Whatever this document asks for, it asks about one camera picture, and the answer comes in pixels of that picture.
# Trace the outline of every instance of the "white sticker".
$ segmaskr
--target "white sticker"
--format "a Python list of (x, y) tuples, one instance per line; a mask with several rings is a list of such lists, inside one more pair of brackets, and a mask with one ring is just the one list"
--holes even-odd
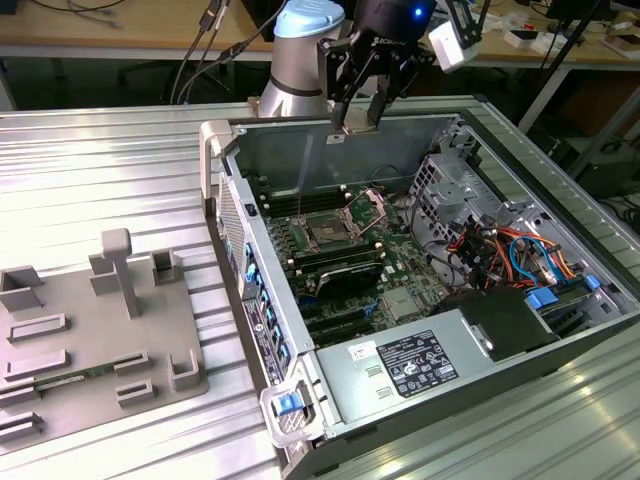
[(53, 387), (58, 387), (60, 385), (66, 385), (67, 383), (79, 382), (84, 380), (84, 375), (76, 375), (75, 377), (63, 378), (62, 380), (58, 380), (57, 382), (46, 383), (40, 387), (36, 387), (36, 390), (48, 390)]
[(367, 357), (372, 357), (378, 352), (376, 351), (376, 342), (370, 340), (368, 342), (359, 343), (358, 345), (352, 345), (347, 350), (351, 354), (351, 358), (356, 362)]
[(327, 145), (337, 145), (338, 143), (344, 143), (344, 133), (327, 136)]

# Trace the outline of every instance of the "motherboard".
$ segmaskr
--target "motherboard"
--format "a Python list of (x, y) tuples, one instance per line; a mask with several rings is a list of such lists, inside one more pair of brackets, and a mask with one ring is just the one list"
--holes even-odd
[(317, 346), (424, 318), (448, 294), (402, 202), (382, 191), (264, 198), (267, 230)]

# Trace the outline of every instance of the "power supply label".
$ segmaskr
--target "power supply label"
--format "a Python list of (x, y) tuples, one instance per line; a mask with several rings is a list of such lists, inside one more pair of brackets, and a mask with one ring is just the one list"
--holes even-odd
[(268, 330), (264, 326), (262, 316), (260, 315), (260, 308), (255, 300), (243, 302), (244, 311), (249, 321), (249, 328), (253, 334), (253, 340), (258, 348), (258, 354), (262, 361), (262, 366), (267, 373), (269, 383), (271, 385), (277, 385), (282, 381), (282, 374), (278, 361), (276, 360), (273, 352), (273, 346), (269, 339)]
[(459, 377), (431, 330), (380, 345), (378, 354), (404, 398)]

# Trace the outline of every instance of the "connector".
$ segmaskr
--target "connector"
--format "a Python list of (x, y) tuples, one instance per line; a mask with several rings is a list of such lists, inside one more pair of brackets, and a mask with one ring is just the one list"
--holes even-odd
[(220, 13), (220, 7), (222, 6), (222, 0), (211, 0), (209, 6), (202, 13), (200, 18), (200, 28), (203, 32), (208, 32), (213, 27), (213, 24), (218, 18)]

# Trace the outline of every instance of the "blue latch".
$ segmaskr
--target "blue latch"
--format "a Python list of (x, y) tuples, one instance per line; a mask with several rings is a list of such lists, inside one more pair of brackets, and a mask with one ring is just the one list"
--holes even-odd
[(282, 415), (302, 410), (304, 403), (299, 393), (289, 393), (278, 398), (274, 402), (274, 406), (276, 407), (276, 414), (281, 417)]
[(546, 307), (547, 305), (557, 302), (558, 297), (555, 296), (549, 287), (543, 287), (537, 288), (529, 293), (527, 301), (529, 302), (529, 305), (536, 310), (539, 310), (542, 307)]
[(591, 290), (597, 290), (598, 288), (600, 288), (600, 280), (598, 280), (595, 275), (587, 275), (584, 279), (584, 282)]

